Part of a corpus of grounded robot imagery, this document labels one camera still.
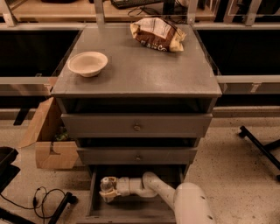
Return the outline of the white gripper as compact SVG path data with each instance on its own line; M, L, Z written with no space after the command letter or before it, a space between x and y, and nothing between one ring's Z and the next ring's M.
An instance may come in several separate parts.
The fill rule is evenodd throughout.
M115 189L111 189L107 192L100 191L100 195L106 203L112 202L117 196L129 196L130 179L127 177L119 178L116 181Z

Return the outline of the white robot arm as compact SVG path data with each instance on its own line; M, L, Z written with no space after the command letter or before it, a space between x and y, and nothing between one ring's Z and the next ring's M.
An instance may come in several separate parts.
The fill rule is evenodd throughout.
M107 203L131 194L142 198L159 196L174 212L176 224L216 224L207 196L194 183L184 182L173 188L147 171L141 178L104 177L100 189L99 194Z

